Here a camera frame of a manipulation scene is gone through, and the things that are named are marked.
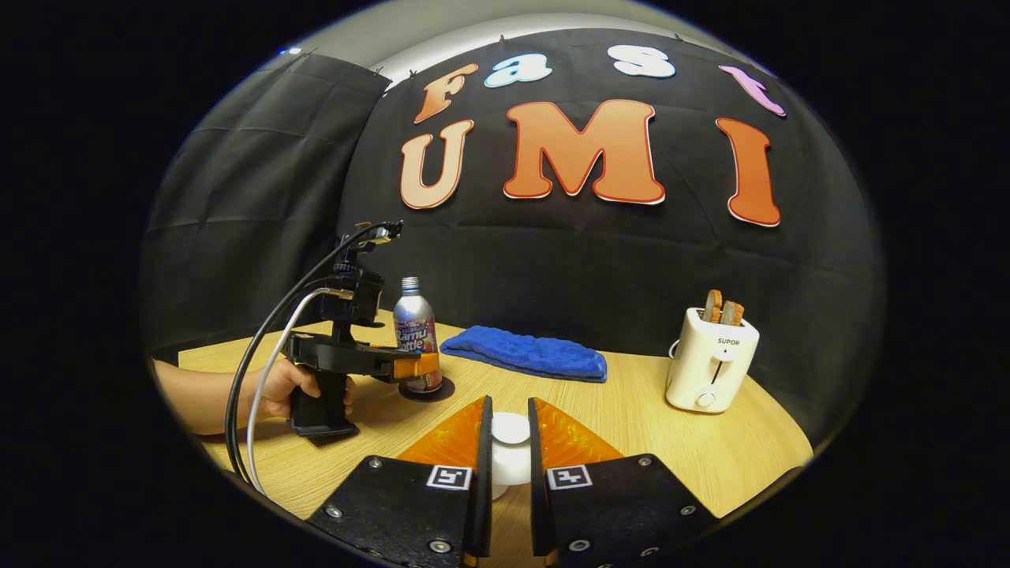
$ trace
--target hand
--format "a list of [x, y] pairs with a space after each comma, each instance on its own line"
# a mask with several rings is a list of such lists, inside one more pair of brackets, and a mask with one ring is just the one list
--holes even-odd
[[[256, 395], [256, 386], [260, 384], [260, 376], [263, 369], [248, 373], [243, 384], [250, 384], [249, 403], [251, 397]], [[296, 366], [287, 359], [278, 359], [274, 366], [270, 368], [270, 375], [267, 375], [267, 382], [263, 385], [263, 396], [260, 398], [259, 416], [257, 419], [264, 419], [273, 416], [282, 418], [291, 417], [291, 391], [295, 387], [301, 387], [305, 394], [313, 398], [318, 398], [322, 392], [316, 384], [315, 375], [305, 366]], [[350, 391], [355, 388], [355, 381], [347, 377], [347, 389], [343, 393], [343, 403], [350, 404], [352, 399]], [[350, 406], [345, 407], [345, 414], [350, 413]]]

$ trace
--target bottle label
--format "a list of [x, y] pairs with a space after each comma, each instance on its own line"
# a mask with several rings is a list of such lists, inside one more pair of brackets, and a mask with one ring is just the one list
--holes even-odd
[[[403, 351], [415, 353], [438, 353], [435, 340], [435, 318], [408, 319], [396, 322], [396, 345]], [[407, 383], [413, 392], [432, 392], [441, 387], [441, 372], [434, 371]]]

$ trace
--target white cable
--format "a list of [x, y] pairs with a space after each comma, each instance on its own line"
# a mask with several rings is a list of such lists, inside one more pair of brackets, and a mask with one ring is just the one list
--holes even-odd
[[256, 472], [256, 459], [252, 457], [252, 439], [256, 431], [256, 415], [260, 410], [260, 398], [263, 396], [263, 387], [267, 384], [267, 375], [270, 374], [270, 368], [273, 367], [274, 362], [277, 361], [277, 356], [281, 353], [284, 343], [288, 341], [291, 328], [295, 326], [295, 321], [298, 320], [298, 316], [302, 314], [302, 310], [305, 309], [305, 305], [309, 303], [309, 300], [319, 294], [340, 295], [340, 290], [335, 290], [333, 288], [317, 288], [309, 295], [305, 296], [301, 302], [299, 302], [298, 307], [295, 308], [295, 312], [291, 314], [291, 319], [288, 319], [288, 324], [284, 327], [284, 332], [281, 333], [281, 338], [277, 340], [274, 352], [270, 354], [267, 366], [263, 368], [263, 374], [260, 375], [260, 384], [257, 386], [256, 395], [252, 397], [252, 407], [249, 408], [248, 425], [245, 428], [245, 453], [249, 459], [249, 477], [252, 479], [252, 485], [257, 488], [257, 491], [263, 493], [265, 497], [267, 496], [267, 492], [263, 490], [263, 485], [260, 484], [260, 477]]

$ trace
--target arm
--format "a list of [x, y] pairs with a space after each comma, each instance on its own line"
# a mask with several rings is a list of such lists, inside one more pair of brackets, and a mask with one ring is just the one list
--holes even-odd
[[[224, 408], [234, 380], [233, 374], [188, 371], [157, 360], [155, 373], [166, 398], [190, 432], [201, 436], [224, 432]], [[238, 397], [239, 427], [248, 421], [252, 397], [262, 373], [263, 369], [249, 371], [242, 380]], [[290, 417], [291, 391], [299, 386], [309, 396], [320, 395], [319, 386], [310, 371], [304, 367], [296, 367], [287, 359], [278, 359], [264, 385], [257, 420], [272, 416]], [[354, 381], [348, 377], [344, 404], [350, 403], [350, 389], [354, 386]]]

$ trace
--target orange letter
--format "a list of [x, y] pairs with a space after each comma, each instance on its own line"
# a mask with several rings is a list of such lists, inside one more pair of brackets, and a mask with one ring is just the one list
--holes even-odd
[[717, 118], [715, 125], [729, 136], [736, 161], [736, 193], [726, 204], [741, 221], [775, 226], [782, 220], [772, 201], [772, 178], [768, 173], [768, 136], [750, 124], [731, 118]]
[[422, 121], [448, 108], [448, 105], [452, 101], [445, 100], [445, 95], [459, 93], [460, 89], [463, 88], [463, 82], [466, 80], [463, 76], [470, 75], [475, 71], [477, 71], [477, 64], [472, 63], [466, 67], [461, 67], [441, 79], [435, 79], [428, 83], [428, 86], [424, 88], [424, 105], [421, 107], [421, 112], [414, 118], [414, 124], [420, 124]]
[[424, 168], [424, 150], [434, 136], [422, 134], [403, 145], [403, 172], [400, 175], [400, 197], [414, 209], [430, 209], [448, 199], [460, 183], [463, 170], [464, 136], [474, 127], [473, 120], [461, 120], [442, 128], [441, 138], [445, 140], [445, 155], [442, 158], [442, 174], [434, 185], [424, 185], [421, 172]]
[[515, 175], [505, 182], [505, 195], [544, 197], [550, 181], [540, 171], [540, 154], [550, 161], [565, 193], [578, 195], [589, 171], [603, 155], [603, 174], [593, 191], [607, 201], [654, 204], [666, 192], [652, 174], [648, 147], [651, 106], [638, 101], [609, 100], [597, 107], [586, 129], [579, 131], [552, 102], [530, 102], [509, 109], [518, 143]]

